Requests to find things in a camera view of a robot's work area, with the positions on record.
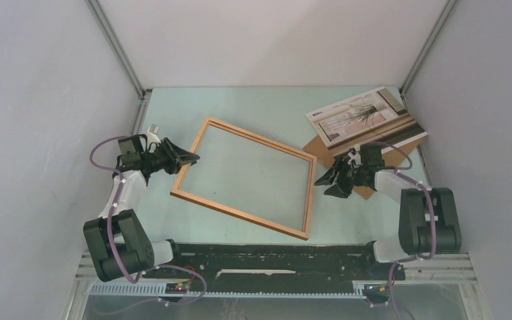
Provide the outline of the brown cardboard backing board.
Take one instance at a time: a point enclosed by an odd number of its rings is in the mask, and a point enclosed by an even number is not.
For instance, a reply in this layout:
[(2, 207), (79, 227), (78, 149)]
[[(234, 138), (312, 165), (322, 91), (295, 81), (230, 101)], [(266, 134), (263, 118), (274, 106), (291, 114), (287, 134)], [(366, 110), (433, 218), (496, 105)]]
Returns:
[[(427, 133), (420, 133), (414, 137), (397, 143), (396, 147), (400, 148), (400, 150), (404, 151), (407, 155), (410, 155), (426, 136)], [(332, 164), (334, 164), (334, 156), (332, 155), (331, 151), (328, 150), (328, 148), (324, 145), (319, 136), (316, 136), (310, 142), (308, 142), (308, 144), (304, 146), (303, 150), (306, 153), (316, 156), (318, 158), (318, 162), (327, 169), (330, 168)], [(385, 163), (390, 166), (398, 166), (406, 160), (404, 155), (390, 147), (384, 147), (382, 149), (382, 155)], [(365, 200), (368, 200), (375, 193), (375, 191), (369, 187), (355, 187), (353, 191), (359, 194)]]

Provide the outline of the printed plant photo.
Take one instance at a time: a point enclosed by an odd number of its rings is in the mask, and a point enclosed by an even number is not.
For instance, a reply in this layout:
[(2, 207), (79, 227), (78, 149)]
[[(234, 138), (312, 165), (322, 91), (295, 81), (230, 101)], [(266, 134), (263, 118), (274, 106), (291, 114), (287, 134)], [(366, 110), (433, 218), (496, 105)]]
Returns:
[(402, 147), (428, 132), (388, 88), (378, 87), (306, 114), (317, 132), (311, 145), (336, 157), (355, 145), (382, 142)]

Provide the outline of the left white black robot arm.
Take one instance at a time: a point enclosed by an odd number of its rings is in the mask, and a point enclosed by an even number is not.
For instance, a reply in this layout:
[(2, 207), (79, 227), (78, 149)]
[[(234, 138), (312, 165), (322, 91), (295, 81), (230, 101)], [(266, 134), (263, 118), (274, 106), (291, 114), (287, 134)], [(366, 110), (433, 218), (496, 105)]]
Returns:
[(155, 246), (136, 210), (152, 174), (176, 175), (184, 166), (196, 164), (200, 157), (154, 133), (119, 136), (113, 140), (120, 150), (114, 167), (100, 165), (93, 155), (89, 156), (92, 165), (110, 172), (113, 179), (104, 210), (83, 226), (97, 277), (102, 282), (126, 278), (136, 283), (142, 272), (158, 262), (159, 270), (167, 277), (177, 277), (184, 269), (183, 258), (168, 252), (159, 261), (156, 259)]

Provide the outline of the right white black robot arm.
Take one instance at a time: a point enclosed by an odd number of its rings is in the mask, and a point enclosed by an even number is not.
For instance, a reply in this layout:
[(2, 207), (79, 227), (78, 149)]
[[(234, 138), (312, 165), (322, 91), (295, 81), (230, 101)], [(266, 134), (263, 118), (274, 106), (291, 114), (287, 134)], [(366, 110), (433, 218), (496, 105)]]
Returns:
[(437, 254), (458, 253), (462, 235), (452, 190), (430, 187), (404, 172), (412, 168), (386, 164), (386, 143), (356, 145), (336, 156), (332, 166), (318, 178), (324, 194), (346, 199), (354, 188), (368, 187), (399, 205), (398, 230), (394, 236), (371, 243), (372, 254), (361, 260), (365, 276), (377, 279), (388, 263), (432, 259)]

